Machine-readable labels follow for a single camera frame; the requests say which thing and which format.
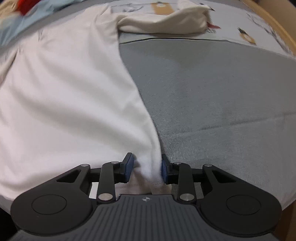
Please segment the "white long-sleeve shirt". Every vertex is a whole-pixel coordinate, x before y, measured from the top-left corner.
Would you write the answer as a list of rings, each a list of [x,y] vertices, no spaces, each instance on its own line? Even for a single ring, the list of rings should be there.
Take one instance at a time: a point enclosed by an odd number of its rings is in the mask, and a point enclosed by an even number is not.
[[[166,194],[161,147],[119,52],[118,32],[206,30],[210,7],[179,1],[169,15],[87,8],[22,40],[1,63],[1,196],[14,200],[83,163],[136,161],[127,194]]]

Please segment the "red folded blanket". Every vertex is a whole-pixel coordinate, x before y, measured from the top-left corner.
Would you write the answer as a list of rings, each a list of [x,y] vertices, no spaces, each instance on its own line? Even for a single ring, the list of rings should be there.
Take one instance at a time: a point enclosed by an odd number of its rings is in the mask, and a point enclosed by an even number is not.
[[[17,10],[21,15],[26,15],[40,0],[18,0]]]

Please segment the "wooden bed frame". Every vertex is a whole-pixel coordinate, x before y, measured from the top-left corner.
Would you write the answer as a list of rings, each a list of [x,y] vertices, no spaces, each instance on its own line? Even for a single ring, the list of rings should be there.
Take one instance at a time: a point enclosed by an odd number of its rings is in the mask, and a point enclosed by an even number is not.
[[[295,6],[290,1],[241,1],[262,17],[295,55]]]

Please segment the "grey printed bed sheet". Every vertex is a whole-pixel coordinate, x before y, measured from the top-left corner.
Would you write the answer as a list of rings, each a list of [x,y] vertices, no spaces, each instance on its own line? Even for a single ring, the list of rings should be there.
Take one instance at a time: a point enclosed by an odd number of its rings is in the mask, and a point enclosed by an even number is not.
[[[75,18],[99,4],[79,4]],[[1,48],[60,25],[58,14]],[[123,44],[121,59],[158,134],[161,154],[200,168],[213,164],[295,201],[295,60],[223,41],[153,39]]]

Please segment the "light blue duvet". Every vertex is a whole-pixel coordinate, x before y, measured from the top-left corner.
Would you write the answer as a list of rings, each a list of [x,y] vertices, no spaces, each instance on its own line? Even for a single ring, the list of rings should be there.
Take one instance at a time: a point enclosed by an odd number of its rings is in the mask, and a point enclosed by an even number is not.
[[[76,3],[81,1],[40,1],[24,16],[16,14],[4,18],[1,20],[1,47],[35,22]]]

